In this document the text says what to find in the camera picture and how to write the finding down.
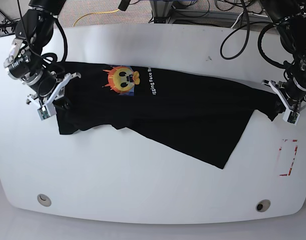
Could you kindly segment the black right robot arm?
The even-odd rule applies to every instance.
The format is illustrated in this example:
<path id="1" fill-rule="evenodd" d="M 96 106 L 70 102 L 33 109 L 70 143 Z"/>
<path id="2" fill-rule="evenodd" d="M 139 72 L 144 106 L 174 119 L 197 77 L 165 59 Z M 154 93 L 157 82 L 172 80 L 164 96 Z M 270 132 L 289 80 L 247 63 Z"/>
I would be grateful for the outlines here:
<path id="1" fill-rule="evenodd" d="M 15 38 L 3 66 L 14 80 L 20 80 L 35 92 L 39 109 L 49 105 L 62 108 L 67 104 L 65 87 L 79 76 L 69 68 L 66 58 L 68 41 L 58 16 L 64 0 L 31 0 L 26 13 L 20 13 L 15 27 Z M 43 53 L 57 26 L 63 39 L 61 60 L 55 53 Z"/>

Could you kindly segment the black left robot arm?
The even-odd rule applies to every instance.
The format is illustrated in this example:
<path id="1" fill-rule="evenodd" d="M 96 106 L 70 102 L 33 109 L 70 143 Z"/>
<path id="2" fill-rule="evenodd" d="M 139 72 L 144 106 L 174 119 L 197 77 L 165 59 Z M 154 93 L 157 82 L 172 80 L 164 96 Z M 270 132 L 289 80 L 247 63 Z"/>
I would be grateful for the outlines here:
<path id="1" fill-rule="evenodd" d="M 297 124 L 300 112 L 306 103 L 306 0 L 262 0 L 260 1 L 271 23 L 265 26 L 257 40 L 262 58 L 269 64 L 282 69 L 284 82 L 263 80 L 280 98 L 278 111 L 283 120 Z M 263 51 L 264 34 L 276 28 L 283 48 L 292 55 L 293 61 L 283 63 L 270 59 Z"/>

